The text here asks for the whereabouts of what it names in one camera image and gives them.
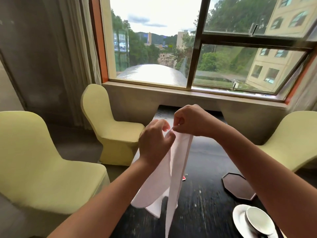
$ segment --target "left arm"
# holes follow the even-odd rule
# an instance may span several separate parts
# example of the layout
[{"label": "left arm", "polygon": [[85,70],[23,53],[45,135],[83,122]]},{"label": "left arm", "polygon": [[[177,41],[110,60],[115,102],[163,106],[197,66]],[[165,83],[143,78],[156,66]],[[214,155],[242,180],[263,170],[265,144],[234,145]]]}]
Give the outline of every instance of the left arm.
[{"label": "left arm", "polygon": [[166,120],[153,120],[139,139],[140,158],[109,186],[67,218],[48,238],[109,237],[145,180],[175,140]]}]

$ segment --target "left hand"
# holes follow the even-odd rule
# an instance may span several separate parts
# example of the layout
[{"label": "left hand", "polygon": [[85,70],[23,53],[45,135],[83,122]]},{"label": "left hand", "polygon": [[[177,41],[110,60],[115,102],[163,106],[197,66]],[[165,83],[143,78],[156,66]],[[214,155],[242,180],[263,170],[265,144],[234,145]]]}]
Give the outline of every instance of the left hand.
[{"label": "left hand", "polygon": [[139,138],[139,159],[154,169],[165,157],[175,140],[175,134],[172,131],[169,131],[165,137],[163,136],[162,131],[167,131],[170,128],[166,120],[155,119],[145,127]]}]

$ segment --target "forearm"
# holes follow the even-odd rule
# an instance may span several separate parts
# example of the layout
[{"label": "forearm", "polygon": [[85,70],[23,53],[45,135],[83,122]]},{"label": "forearm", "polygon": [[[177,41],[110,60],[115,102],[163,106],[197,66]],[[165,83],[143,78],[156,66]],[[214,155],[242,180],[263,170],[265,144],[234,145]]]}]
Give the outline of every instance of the forearm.
[{"label": "forearm", "polygon": [[141,159],[65,220],[49,238],[109,237],[142,184],[154,171]]},{"label": "forearm", "polygon": [[216,141],[288,238],[315,236],[317,190],[314,187],[230,126],[219,127]]}]

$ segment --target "right arm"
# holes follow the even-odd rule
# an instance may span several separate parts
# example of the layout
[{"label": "right arm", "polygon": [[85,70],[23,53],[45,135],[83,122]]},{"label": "right arm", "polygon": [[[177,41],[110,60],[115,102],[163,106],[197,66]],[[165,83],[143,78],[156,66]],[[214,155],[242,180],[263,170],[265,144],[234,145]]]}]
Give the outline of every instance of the right arm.
[{"label": "right arm", "polygon": [[317,236],[317,189],[236,129],[198,105],[187,105],[175,113],[173,130],[215,139],[288,238]]}]

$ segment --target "saucer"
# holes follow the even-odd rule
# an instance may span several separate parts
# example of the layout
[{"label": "saucer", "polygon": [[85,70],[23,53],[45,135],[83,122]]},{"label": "saucer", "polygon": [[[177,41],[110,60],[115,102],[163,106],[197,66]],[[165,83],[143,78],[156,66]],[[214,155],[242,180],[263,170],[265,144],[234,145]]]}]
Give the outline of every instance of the saucer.
[{"label": "saucer", "polygon": [[[233,218],[233,222],[237,228],[237,230],[240,232],[240,234],[244,237],[244,238],[258,238],[258,235],[253,233],[249,227],[248,224],[245,220],[245,212],[246,210],[251,207],[249,205],[237,205],[232,212],[232,218]],[[267,236],[268,238],[278,238],[278,234],[275,230],[275,232],[270,235]]]}]

